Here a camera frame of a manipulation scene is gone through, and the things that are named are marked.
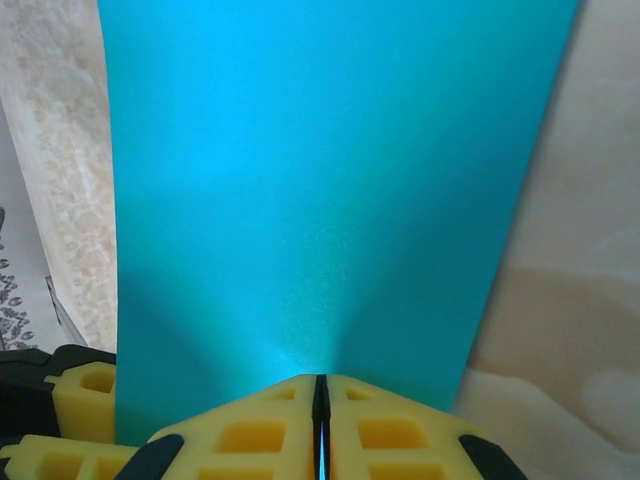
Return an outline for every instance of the black and white pattern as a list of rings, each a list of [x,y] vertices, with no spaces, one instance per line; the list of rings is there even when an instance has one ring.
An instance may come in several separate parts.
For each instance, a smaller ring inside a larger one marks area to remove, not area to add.
[[[50,276],[31,199],[0,104],[0,337],[6,350],[53,352],[68,343],[47,284]]]
[[[21,307],[19,284],[11,271],[11,262],[3,258],[4,245],[0,236],[0,333],[7,350],[37,348],[31,320]]]

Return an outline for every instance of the beige surface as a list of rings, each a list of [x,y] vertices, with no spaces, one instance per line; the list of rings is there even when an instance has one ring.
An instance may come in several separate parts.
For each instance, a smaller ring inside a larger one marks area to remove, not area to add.
[[[640,478],[640,2],[591,0],[458,410],[532,479]],[[104,66],[87,0],[0,3],[0,95],[51,270],[113,347]]]
[[[60,300],[115,347],[115,240],[102,38],[87,0],[0,0],[0,96]]]

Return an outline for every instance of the patterned fabric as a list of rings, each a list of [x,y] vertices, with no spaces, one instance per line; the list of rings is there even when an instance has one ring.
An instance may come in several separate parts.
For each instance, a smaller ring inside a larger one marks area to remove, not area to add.
[[[0,231],[4,221],[4,209],[0,207]],[[9,259],[2,258],[2,237],[0,236],[0,334],[7,350],[37,347],[31,340],[33,331],[29,329],[31,321],[26,311],[20,308],[18,282],[11,274]]]

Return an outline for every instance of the marble background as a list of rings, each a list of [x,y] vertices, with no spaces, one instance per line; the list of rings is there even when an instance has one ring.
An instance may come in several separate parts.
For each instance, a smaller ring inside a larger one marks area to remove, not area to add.
[[[115,348],[104,59],[91,0],[0,0],[0,96],[59,296]],[[640,2],[587,0],[458,413],[532,479],[640,472]]]

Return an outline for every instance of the square hole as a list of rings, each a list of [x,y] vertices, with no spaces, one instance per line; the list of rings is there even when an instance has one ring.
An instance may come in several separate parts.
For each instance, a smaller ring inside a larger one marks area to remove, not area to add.
[[[426,435],[412,418],[366,418],[358,423],[362,448],[426,448]]]
[[[220,453],[276,453],[282,450],[284,422],[237,422],[227,426],[214,451]]]
[[[126,461],[115,458],[99,458],[96,464],[93,480],[113,480],[120,470],[126,465]]]
[[[271,400],[293,400],[294,398],[296,398],[296,391],[293,388],[280,390],[269,397]]]
[[[111,393],[115,380],[113,372],[91,372],[82,378],[80,386],[94,392]]]
[[[81,455],[49,453],[38,465],[40,480],[75,480],[84,462]]]
[[[200,470],[198,480],[273,480],[273,469],[209,468]]]
[[[439,463],[370,465],[369,475],[371,480],[450,480]]]
[[[356,390],[355,388],[347,389],[347,399],[349,400],[371,400],[373,395],[370,395],[361,390]]]

